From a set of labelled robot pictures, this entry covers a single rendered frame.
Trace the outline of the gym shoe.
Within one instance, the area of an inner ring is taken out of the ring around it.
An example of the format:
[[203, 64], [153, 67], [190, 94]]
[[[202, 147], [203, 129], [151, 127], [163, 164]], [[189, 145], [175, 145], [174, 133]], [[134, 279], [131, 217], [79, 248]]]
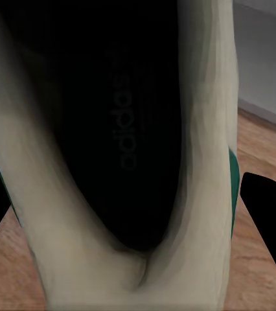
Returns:
[[238, 81], [233, 0], [0, 0], [0, 177], [47, 311], [223, 311]]

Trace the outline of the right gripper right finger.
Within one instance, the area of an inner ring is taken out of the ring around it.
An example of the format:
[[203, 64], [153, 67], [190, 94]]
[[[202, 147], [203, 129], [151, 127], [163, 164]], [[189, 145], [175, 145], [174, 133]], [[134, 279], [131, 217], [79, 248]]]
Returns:
[[246, 172], [240, 195], [276, 264], [276, 181]]

